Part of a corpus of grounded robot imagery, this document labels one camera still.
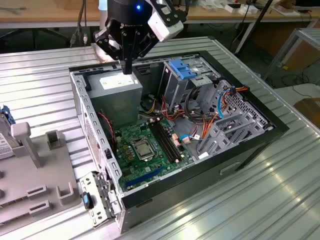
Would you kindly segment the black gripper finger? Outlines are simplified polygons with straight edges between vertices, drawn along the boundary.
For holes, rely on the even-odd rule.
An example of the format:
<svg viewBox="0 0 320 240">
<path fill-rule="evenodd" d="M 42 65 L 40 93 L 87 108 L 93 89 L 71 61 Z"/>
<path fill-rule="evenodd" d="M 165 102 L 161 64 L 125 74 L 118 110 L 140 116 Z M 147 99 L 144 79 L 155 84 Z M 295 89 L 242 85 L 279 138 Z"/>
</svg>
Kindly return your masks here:
<svg viewBox="0 0 320 240">
<path fill-rule="evenodd" d="M 127 58 L 127 74 L 132 73 L 133 61 L 138 57 L 144 57 L 157 43 L 158 38 L 152 30 L 146 32 L 135 32 L 133 43 Z"/>
<path fill-rule="evenodd" d="M 116 42 L 116 37 L 121 35 L 118 21 L 106 21 L 104 29 L 94 34 L 94 40 L 113 60 L 119 61 L 124 75 L 128 74 L 128 58 L 124 56 L 124 48 L 120 43 Z"/>
</svg>

